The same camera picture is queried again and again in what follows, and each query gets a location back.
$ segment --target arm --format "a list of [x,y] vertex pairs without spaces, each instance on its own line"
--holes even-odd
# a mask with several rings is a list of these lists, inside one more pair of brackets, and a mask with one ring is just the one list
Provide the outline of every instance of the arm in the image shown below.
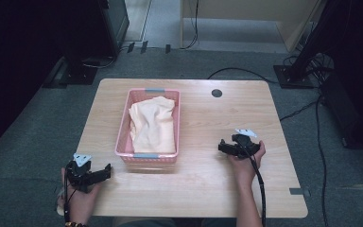
[[[258,168],[261,165],[261,158],[265,154],[265,145],[262,141],[260,149],[254,154]],[[237,227],[262,226],[256,209],[254,196],[252,194],[252,181],[255,171],[250,159],[240,160],[229,155],[229,161],[233,165],[234,177],[237,182],[237,191],[240,196],[237,207]]]
[[[64,184],[64,168],[61,169],[61,180]],[[75,222],[76,224],[87,225],[88,220],[93,214],[95,199],[102,184],[97,183],[94,185],[93,189],[88,194],[77,190],[75,191],[75,188],[71,186],[70,183],[68,183],[68,185],[67,195],[68,198],[71,198],[69,201],[70,221]],[[58,205],[63,207],[64,197],[59,198]]]

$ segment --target folded towel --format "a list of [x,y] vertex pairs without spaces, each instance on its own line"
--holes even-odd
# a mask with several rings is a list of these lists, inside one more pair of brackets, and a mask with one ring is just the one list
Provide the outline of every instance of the folded towel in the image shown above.
[[129,109],[130,136],[135,153],[175,153],[175,101],[157,96],[133,103]]

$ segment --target plastic basket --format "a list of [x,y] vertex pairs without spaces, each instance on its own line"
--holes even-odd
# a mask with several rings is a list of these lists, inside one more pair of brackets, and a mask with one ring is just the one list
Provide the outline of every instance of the plastic basket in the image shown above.
[[[173,130],[175,136],[175,153],[134,153],[132,140],[130,136],[130,114],[129,108],[133,103],[163,96],[175,100],[173,109]],[[179,154],[179,128],[180,128],[180,108],[181,94],[178,90],[163,88],[134,88],[130,89],[123,111],[122,122],[120,124],[119,134],[117,135],[115,154],[120,156],[125,163],[175,163]]]

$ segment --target table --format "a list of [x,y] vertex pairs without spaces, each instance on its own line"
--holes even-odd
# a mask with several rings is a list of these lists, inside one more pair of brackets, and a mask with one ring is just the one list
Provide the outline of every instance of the table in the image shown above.
[[322,0],[181,0],[181,47],[183,19],[198,18],[275,21],[287,51],[293,51],[305,26],[319,13]]
[[[130,88],[181,91],[180,154],[163,169],[128,166],[114,154]],[[221,97],[212,96],[218,89]],[[217,150],[232,143],[234,129],[252,129],[267,154],[260,168],[268,218],[303,218],[307,208],[268,85],[259,80],[103,79],[96,92],[77,153],[91,154],[92,171],[112,164],[112,177],[97,198],[96,216],[235,217],[238,195],[229,161]],[[261,196],[252,185],[257,208]]]

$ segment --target gray carpet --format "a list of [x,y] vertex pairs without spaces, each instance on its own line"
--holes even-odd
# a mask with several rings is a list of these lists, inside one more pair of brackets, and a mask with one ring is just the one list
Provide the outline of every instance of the gray carpet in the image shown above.
[[[273,64],[284,54],[148,49],[122,52],[99,69],[93,85],[40,89],[0,139],[0,226],[62,226],[54,211],[60,170],[78,147],[98,83],[106,78],[207,79],[216,70],[240,67],[276,81]],[[243,71],[220,72],[212,79],[260,79]],[[317,100],[318,90],[282,90],[270,84],[283,117]],[[334,117],[319,106],[320,139],[327,164],[325,206],[330,226],[363,226],[363,150],[344,148]],[[306,196],[306,218],[269,218],[268,226],[324,226],[321,212],[323,166],[317,142],[315,106],[282,121],[285,138]],[[91,226],[111,226],[112,218],[93,217]]]

